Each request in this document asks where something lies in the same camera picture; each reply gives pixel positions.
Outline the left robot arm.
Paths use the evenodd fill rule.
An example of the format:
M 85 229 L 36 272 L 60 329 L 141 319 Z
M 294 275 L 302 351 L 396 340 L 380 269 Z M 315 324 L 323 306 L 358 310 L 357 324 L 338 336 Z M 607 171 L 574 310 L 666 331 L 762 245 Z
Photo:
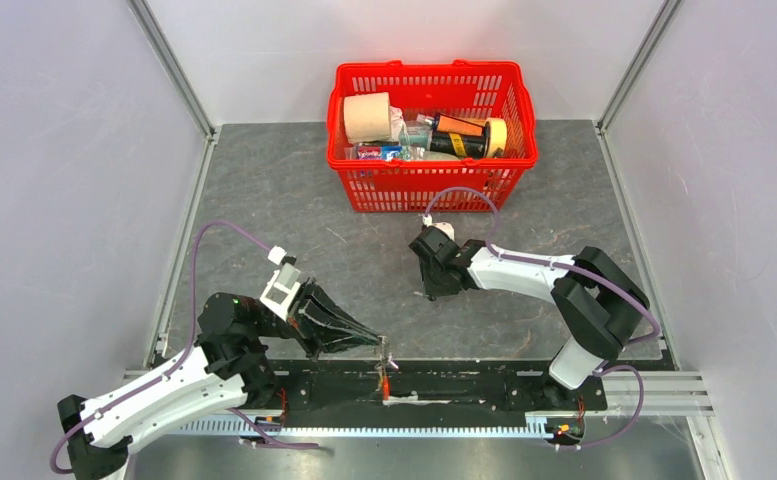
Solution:
M 192 343 L 134 381 L 99 397 L 59 401 L 64 435 L 50 457 L 55 473 L 104 479 L 171 429 L 230 408 L 273 404 L 281 386 L 266 338 L 294 340 L 312 361 L 382 342 L 313 279 L 269 286 L 259 298 L 213 294 L 196 325 Z

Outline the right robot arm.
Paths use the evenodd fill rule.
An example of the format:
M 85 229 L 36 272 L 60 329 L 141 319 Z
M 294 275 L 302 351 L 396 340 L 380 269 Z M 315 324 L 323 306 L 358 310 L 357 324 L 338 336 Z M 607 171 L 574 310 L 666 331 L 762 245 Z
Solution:
M 484 240 L 458 244 L 445 226 L 424 227 L 410 242 L 430 299 L 468 290 L 508 291 L 556 306 L 569 331 L 541 382 L 543 400 L 565 409 L 581 386 L 634 342 L 642 321 L 656 322 L 640 287 L 601 249 L 543 256 Z

